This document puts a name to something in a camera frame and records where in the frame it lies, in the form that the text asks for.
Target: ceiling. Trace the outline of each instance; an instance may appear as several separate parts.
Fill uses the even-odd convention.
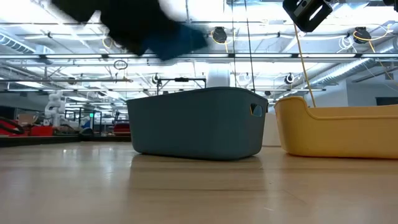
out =
[[[109,39],[107,28],[100,23],[98,15],[93,16],[92,24],[76,25],[75,21],[63,15],[60,11],[48,7],[46,1],[41,0],[1,0],[0,7],[0,34],[6,34],[23,45],[34,49],[37,54],[120,54],[124,52],[117,43]],[[224,0],[161,0],[162,7],[167,14],[180,22],[201,29],[208,34],[209,47],[193,54],[268,54],[268,53],[298,53],[295,39],[294,25],[282,8],[280,1],[263,4],[237,4],[233,10]],[[351,53],[369,50],[368,44],[351,45],[351,34],[355,27],[365,26],[376,46],[395,36],[398,31],[396,24],[397,13],[392,7],[370,7],[369,1],[357,1],[356,4],[340,4],[335,1],[332,5],[334,12],[312,33],[299,32],[303,53]],[[215,27],[222,26],[228,35],[228,45],[217,44],[211,38]],[[346,42],[344,37],[350,34]],[[19,54],[9,47],[0,45],[1,54]],[[160,62],[157,59],[128,58],[129,66],[125,70],[117,70],[113,65],[117,58],[84,59],[63,58],[52,60],[52,64],[37,60],[2,60],[6,65],[23,68],[26,72],[35,75],[19,74],[18,78],[38,79],[51,75],[50,78],[81,78],[112,79],[127,78],[132,82],[84,82],[76,85],[61,83],[59,88],[82,89],[153,89],[152,83],[155,74],[162,78],[202,78],[207,77],[209,66],[213,63],[227,63],[231,74],[236,74],[236,81],[232,76],[231,86],[250,88],[252,77],[256,86],[263,88],[279,88],[284,85],[287,74],[302,75],[302,64],[299,60],[291,62],[283,60],[235,60],[220,61],[214,58],[178,58],[169,62]],[[306,62],[305,67],[310,74],[316,74],[336,65],[333,61]],[[3,71],[0,76],[11,78]],[[15,88],[28,86],[14,84]],[[164,87],[176,89],[200,88],[195,82],[170,82]],[[109,98],[126,100],[130,98],[146,97],[154,92],[126,91],[124,93],[109,94]]]

